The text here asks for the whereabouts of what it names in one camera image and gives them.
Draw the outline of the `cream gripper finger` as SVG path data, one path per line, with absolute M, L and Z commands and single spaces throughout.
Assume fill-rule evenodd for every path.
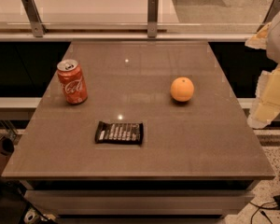
M 253 129 L 263 129 L 280 114 L 280 64 L 272 72 L 262 71 L 247 118 Z
M 252 49 L 266 49 L 270 26 L 269 22 L 265 24 L 258 32 L 246 40 L 245 45 Z

